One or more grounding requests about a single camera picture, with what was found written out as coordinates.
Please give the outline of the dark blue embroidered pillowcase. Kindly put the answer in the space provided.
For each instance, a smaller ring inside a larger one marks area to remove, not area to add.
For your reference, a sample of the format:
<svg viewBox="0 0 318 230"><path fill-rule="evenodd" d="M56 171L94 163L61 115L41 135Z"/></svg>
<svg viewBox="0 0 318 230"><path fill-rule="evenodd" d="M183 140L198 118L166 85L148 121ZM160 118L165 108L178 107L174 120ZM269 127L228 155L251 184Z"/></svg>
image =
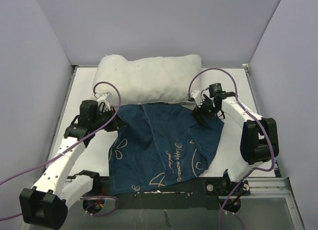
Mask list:
<svg viewBox="0 0 318 230"><path fill-rule="evenodd" d="M191 110L170 104L125 105L126 126L109 149L114 195L149 191L199 177L216 156L224 127L214 118L197 123Z"/></svg>

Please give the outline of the white pillow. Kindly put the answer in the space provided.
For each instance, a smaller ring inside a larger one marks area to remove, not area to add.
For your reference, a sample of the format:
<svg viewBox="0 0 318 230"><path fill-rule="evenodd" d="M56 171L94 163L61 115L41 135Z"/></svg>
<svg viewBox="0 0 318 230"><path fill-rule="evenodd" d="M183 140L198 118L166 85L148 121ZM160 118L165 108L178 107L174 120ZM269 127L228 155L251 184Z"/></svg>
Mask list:
<svg viewBox="0 0 318 230"><path fill-rule="evenodd" d="M92 84L95 97L110 92L112 104L188 101L188 90L200 88L192 79L202 70L199 55L150 57L128 61L120 55L101 59Z"/></svg>

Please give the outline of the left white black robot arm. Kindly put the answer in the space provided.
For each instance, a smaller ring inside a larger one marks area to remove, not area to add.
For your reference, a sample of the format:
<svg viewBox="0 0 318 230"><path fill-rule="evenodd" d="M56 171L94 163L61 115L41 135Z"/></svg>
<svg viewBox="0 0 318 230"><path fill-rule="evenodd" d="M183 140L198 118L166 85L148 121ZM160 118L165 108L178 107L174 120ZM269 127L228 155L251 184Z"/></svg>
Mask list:
<svg viewBox="0 0 318 230"><path fill-rule="evenodd" d="M106 95L84 100L79 108L79 115L66 128L60 148L42 176L19 195L23 221L27 224L58 230L75 202L86 193L94 196L101 190L97 172L83 170L72 183L65 185L65 181L98 131L117 131L126 123L117 116Z"/></svg>

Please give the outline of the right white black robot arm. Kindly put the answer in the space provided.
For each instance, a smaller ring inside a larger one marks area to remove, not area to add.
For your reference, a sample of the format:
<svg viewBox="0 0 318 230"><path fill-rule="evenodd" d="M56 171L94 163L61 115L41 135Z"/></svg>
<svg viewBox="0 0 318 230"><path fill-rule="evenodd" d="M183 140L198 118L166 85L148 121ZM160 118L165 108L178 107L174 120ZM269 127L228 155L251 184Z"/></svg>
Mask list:
<svg viewBox="0 0 318 230"><path fill-rule="evenodd" d="M190 100L196 103L192 111L199 125L208 127L212 120L221 113L222 117L230 116L242 128L240 156L233 166L225 171L221 182L222 191L228 195L239 189L239 181L247 178L253 170L259 170L264 162L275 163L279 154L277 124L273 118L264 118L254 113L241 103L235 92L223 91L220 83L210 85L209 95L194 90Z"/></svg>

